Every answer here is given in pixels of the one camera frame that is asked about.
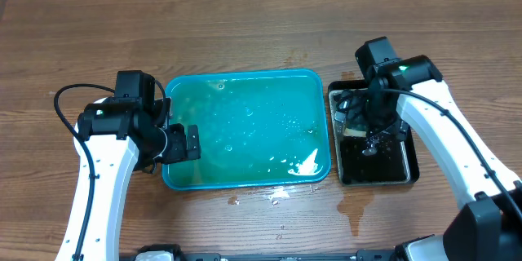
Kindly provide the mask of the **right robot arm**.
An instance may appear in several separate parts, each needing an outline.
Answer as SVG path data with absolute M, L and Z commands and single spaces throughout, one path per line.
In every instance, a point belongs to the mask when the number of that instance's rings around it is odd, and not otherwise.
M 344 139 L 412 128 L 448 180 L 459 212 L 441 235 L 395 248 L 395 260 L 519 260 L 521 179 L 489 150 L 425 56 L 357 57 L 367 87 L 338 100 Z

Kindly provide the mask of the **teal plastic tray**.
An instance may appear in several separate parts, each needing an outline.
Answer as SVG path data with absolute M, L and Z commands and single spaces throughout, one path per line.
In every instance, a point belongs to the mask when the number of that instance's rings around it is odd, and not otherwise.
M 178 191 L 310 184 L 332 166 L 323 84 L 311 69 L 209 73 L 166 87 L 170 121 L 198 128 L 201 156 L 163 166 Z

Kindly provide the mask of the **green yellow sponge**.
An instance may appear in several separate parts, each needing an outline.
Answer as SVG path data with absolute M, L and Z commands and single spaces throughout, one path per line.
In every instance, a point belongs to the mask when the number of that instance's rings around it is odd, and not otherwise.
M 368 134 L 368 125 L 365 122 L 345 121 L 343 135 L 347 137 L 365 138 Z

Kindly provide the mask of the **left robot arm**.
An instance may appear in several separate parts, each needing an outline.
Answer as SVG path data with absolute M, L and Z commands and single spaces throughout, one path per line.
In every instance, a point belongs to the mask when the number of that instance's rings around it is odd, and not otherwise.
M 77 187 L 58 260 L 118 260 L 122 216 L 131 175 L 157 164 L 201 157 L 198 128 L 155 128 L 159 141 L 148 150 L 131 137 L 92 135 L 75 139 L 80 158 Z

